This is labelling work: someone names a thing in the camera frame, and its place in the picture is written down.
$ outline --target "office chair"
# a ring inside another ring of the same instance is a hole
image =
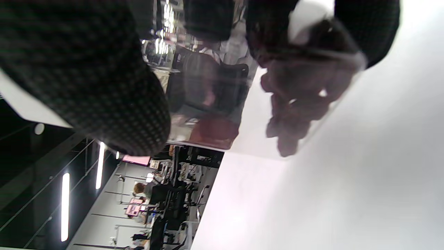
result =
[[[205,114],[230,115],[248,94],[248,65],[218,64],[210,55],[177,47],[173,68],[168,79],[166,96],[172,113],[188,112],[188,117]],[[213,104],[204,103],[206,89],[215,96]]]

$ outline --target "white table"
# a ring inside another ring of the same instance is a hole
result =
[[[265,139],[256,79],[192,250],[444,249],[443,10],[405,0],[389,57],[295,157]]]

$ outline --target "hand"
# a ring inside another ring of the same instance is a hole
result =
[[[270,60],[261,86],[271,97],[272,118],[266,135],[277,137],[283,157],[297,151],[298,141],[310,129],[310,122],[320,120],[348,88],[360,69],[360,60],[304,58]]]

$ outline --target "dark knit sleeve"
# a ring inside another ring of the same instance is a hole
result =
[[[368,67],[389,52],[399,27],[399,0],[336,0],[335,16],[368,59]]]
[[[154,155],[170,132],[125,0],[0,3],[0,67],[77,131],[124,154]]]

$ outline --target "fluorescent light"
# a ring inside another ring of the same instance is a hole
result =
[[[62,222],[60,240],[62,242],[68,239],[69,229],[69,173],[63,175],[62,178]]]
[[[103,157],[105,156],[105,143],[100,143],[99,164],[97,166],[97,178],[95,180],[95,189],[99,189],[102,185]]]

